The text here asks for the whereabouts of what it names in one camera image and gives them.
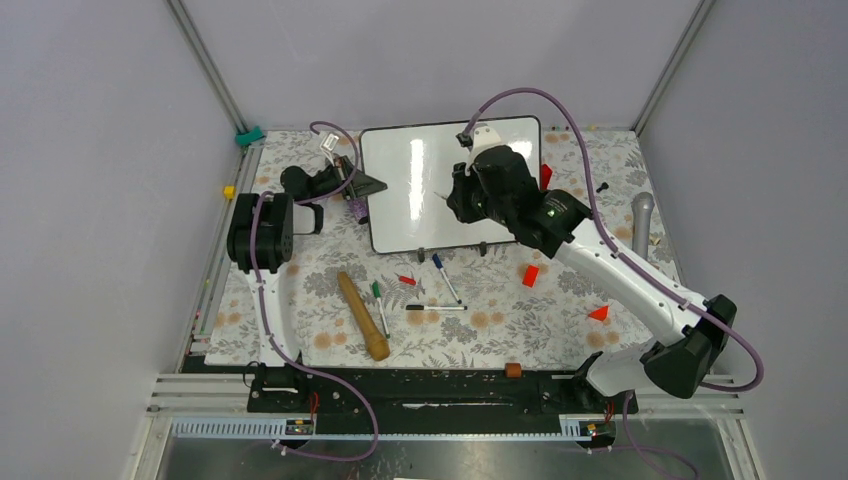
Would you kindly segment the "white whiteboard black frame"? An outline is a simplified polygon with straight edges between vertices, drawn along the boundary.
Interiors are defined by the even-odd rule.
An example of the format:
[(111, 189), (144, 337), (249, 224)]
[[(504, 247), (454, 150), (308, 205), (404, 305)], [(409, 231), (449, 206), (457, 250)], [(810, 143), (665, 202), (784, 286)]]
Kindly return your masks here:
[(360, 136), (363, 172), (385, 182), (367, 197), (371, 243), (393, 254), (512, 243), (509, 231), (491, 220), (459, 222), (446, 200), (452, 169), (468, 159), (456, 139), (467, 122), (441, 122), (366, 129)]

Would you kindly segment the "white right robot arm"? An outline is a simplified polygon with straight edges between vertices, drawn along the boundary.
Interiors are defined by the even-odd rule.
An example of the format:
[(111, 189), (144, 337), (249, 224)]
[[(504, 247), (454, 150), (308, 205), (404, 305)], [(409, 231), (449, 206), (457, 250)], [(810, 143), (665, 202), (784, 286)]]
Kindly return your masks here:
[(506, 145), (453, 166), (448, 207), (466, 224), (484, 219), (515, 240), (588, 277), (651, 332), (650, 340), (615, 353), (596, 353), (577, 370), (575, 402), (597, 412), (613, 396), (656, 386), (688, 399), (726, 343), (735, 304), (710, 300), (657, 271), (595, 223), (594, 212), (564, 190), (542, 190), (525, 159)]

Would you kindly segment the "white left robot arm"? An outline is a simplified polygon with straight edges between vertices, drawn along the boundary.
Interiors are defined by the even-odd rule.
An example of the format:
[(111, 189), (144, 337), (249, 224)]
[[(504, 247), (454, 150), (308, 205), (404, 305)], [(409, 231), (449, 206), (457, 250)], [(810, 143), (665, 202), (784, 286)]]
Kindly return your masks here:
[(266, 221), (256, 229), (254, 253), (247, 244), (253, 227), (240, 229), (244, 244), (230, 265), (206, 364), (279, 366), (285, 358), (301, 358), (314, 368), (377, 366), (337, 276), (346, 273), (369, 293), (381, 264), (366, 254), (365, 230), (341, 203), (323, 209), (319, 234), (282, 236), (287, 260), (268, 256), (272, 229)]

